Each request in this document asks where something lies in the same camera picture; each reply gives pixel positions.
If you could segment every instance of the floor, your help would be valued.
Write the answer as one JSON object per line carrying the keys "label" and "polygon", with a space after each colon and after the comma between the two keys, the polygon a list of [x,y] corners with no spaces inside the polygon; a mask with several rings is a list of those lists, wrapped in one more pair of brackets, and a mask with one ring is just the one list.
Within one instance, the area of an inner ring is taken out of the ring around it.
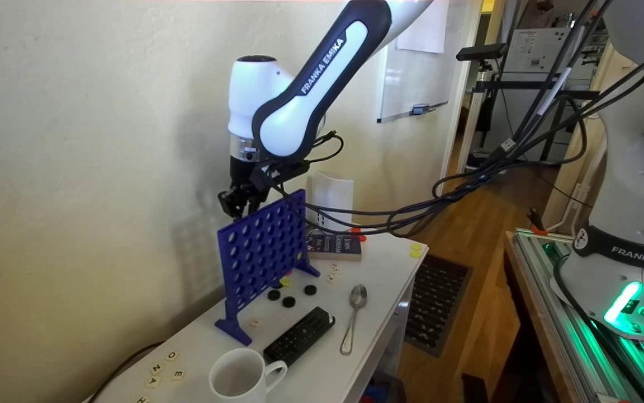
{"label": "floor", "polygon": [[[542,175],[544,178],[529,167],[507,169],[485,187],[450,206],[415,237],[429,244],[432,255],[469,269],[487,265],[495,250],[500,249],[504,231],[528,226],[529,208],[544,210],[549,195],[547,178],[553,181],[554,172]],[[404,345],[401,378],[404,385],[414,385],[407,386],[408,403],[438,400],[433,394],[438,394],[438,376],[442,373],[444,367],[438,357]]]}

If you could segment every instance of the spoon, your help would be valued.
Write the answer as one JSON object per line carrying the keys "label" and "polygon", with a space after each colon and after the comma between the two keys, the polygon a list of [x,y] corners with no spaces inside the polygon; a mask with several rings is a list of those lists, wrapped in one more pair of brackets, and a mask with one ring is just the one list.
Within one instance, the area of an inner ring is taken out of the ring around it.
{"label": "spoon", "polygon": [[343,354],[343,356],[349,356],[350,348],[353,348],[353,327],[356,327],[356,322],[357,322],[357,310],[367,303],[367,285],[356,284],[356,285],[349,291],[349,303],[350,303],[350,317],[349,317],[349,324],[346,324],[343,345],[340,345],[340,354]]}

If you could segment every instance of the table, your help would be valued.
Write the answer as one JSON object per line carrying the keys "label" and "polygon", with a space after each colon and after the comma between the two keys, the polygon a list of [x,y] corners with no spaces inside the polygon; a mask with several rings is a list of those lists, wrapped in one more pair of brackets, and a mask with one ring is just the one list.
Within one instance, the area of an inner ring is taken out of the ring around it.
{"label": "table", "polygon": [[[569,252],[568,237],[538,237],[529,231],[507,232],[505,256],[517,284],[517,303],[528,310],[534,337],[559,400],[639,400],[635,385],[601,348],[585,322],[549,289],[553,261],[544,242]],[[619,356],[644,386],[644,341],[615,340]]]}
{"label": "table", "polygon": [[[250,332],[252,348],[262,352],[282,330],[298,322],[312,306],[336,315],[336,327],[318,340],[298,362],[268,400],[305,403],[357,403],[373,371],[395,371],[402,348],[407,309],[414,272],[426,246],[391,235],[373,235],[362,244],[359,260],[312,260],[321,271],[311,277],[293,271],[282,294],[294,294],[298,303],[284,309],[280,299],[258,298],[239,312],[239,324]],[[305,294],[305,285],[315,284],[315,294]],[[350,356],[340,354],[350,306],[346,301],[353,284],[367,284],[368,301],[357,312],[356,347]],[[217,301],[193,319],[161,347],[123,371],[98,403],[202,403],[212,400],[207,391],[207,369],[217,356],[239,347],[215,327],[224,315]]]}

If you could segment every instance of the mug handle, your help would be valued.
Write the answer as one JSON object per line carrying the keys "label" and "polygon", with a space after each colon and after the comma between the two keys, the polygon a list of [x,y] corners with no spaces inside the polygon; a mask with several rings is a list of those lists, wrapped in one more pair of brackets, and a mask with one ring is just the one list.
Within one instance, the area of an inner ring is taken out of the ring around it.
{"label": "mug handle", "polygon": [[284,376],[287,376],[287,362],[284,362],[284,360],[274,360],[274,362],[271,362],[268,367],[263,367],[266,391],[273,391]]}

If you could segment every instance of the black remote control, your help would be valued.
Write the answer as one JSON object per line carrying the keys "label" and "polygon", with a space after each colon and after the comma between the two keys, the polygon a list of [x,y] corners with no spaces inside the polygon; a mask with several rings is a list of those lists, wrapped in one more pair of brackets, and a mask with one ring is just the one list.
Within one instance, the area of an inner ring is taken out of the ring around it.
{"label": "black remote control", "polygon": [[262,354],[268,362],[284,360],[289,367],[312,347],[331,327],[336,317],[315,306],[299,317],[291,328],[274,337]]}

